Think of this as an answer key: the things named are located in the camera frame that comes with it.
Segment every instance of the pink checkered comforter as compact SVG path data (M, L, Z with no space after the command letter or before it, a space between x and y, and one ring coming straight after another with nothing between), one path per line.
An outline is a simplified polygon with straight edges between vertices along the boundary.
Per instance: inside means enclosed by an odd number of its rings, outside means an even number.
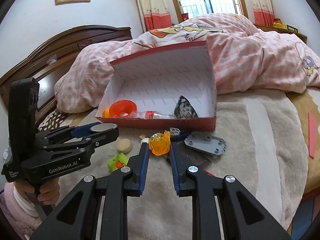
M196 40L207 41L218 94L249 88L302 93L307 86L320 86L320 58L296 35L262 32L241 15L208 14L135 40L86 47L54 87L57 107L66 113L97 107L114 72L112 60Z

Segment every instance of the transparent bottle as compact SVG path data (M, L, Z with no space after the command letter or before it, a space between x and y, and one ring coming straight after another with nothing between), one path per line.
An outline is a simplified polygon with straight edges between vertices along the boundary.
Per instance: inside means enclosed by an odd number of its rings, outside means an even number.
M132 117L141 119L177 119L173 114L162 114L157 111L135 112Z

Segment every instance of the headboard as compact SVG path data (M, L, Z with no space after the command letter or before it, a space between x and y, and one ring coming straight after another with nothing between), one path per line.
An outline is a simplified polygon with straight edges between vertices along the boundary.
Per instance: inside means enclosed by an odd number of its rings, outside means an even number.
M36 122L39 124L55 109L57 101L53 87L68 72L79 52L93 43L131 40L130 29L130 27L85 25L50 38L0 78L0 95L6 109L8 110L11 83L15 80L34 77L40 83L36 114Z

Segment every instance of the curtain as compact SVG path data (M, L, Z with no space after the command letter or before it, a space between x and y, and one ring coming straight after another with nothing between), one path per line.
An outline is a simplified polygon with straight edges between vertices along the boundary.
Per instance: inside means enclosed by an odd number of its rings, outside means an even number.
M271 0L252 0L254 19L258 25L273 26L273 9Z
M172 26L165 0L137 0L144 31Z

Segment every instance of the pink fuzzy sleeve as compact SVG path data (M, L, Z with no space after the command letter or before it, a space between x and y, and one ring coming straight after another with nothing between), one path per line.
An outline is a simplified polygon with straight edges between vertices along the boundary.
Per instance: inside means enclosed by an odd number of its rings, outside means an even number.
M24 212L14 198L13 188L12 183L5 184L4 192L0 195L0 208L14 230L24 239L24 235L32 235L41 224L41 220Z

